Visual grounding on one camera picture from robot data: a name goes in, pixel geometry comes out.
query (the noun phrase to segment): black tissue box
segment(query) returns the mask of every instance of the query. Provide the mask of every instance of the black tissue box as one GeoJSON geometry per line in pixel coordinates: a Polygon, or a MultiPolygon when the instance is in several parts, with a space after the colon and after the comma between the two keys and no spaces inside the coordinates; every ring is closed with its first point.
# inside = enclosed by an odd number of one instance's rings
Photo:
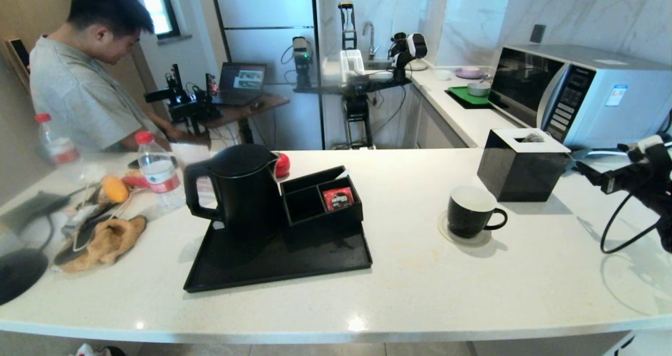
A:
{"type": "Polygon", "coordinates": [[[564,172],[570,150],[540,129],[493,129],[478,177],[497,201],[546,201],[564,172]],[[521,142],[531,133],[543,142],[521,142]]]}

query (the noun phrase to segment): water bottle label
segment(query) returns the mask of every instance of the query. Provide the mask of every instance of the water bottle label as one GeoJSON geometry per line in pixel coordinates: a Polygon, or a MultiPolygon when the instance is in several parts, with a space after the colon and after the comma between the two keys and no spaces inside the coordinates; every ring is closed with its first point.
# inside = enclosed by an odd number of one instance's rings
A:
{"type": "Polygon", "coordinates": [[[180,178],[175,174],[175,169],[160,172],[159,174],[145,175],[149,187],[155,193],[166,193],[180,186],[180,178]]]}
{"type": "Polygon", "coordinates": [[[72,148],[67,152],[51,155],[51,158],[56,164],[66,164],[79,159],[79,152],[77,152],[77,149],[72,148]]]}
{"type": "Polygon", "coordinates": [[[48,145],[47,150],[55,164],[66,164],[79,159],[75,144],[68,138],[55,139],[48,145]]]}

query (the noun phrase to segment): window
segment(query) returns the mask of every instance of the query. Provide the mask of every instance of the window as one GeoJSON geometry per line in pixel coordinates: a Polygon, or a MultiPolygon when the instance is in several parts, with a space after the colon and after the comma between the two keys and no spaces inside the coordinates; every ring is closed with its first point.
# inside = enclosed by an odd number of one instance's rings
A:
{"type": "Polygon", "coordinates": [[[144,6],[152,16],[154,21],[154,31],[156,37],[167,38],[180,35],[180,28],[177,27],[175,12],[170,0],[142,0],[144,6]]]}

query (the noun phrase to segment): wall outlet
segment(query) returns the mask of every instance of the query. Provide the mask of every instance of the wall outlet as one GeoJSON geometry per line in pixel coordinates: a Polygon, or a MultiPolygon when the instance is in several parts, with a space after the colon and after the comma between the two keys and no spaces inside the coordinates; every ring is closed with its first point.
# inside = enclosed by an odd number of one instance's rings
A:
{"type": "Polygon", "coordinates": [[[535,24],[532,29],[532,35],[530,36],[530,42],[540,43],[542,38],[544,38],[545,25],[535,24]]]}

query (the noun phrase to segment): gray t-shirt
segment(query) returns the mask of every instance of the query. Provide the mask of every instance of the gray t-shirt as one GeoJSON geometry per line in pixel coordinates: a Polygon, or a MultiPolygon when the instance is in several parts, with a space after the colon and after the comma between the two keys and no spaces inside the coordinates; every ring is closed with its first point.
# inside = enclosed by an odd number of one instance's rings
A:
{"type": "Polygon", "coordinates": [[[58,41],[41,37],[30,52],[30,91],[36,113],[65,132],[80,152],[120,150],[118,143],[139,128],[161,132],[98,61],[58,41]]]}

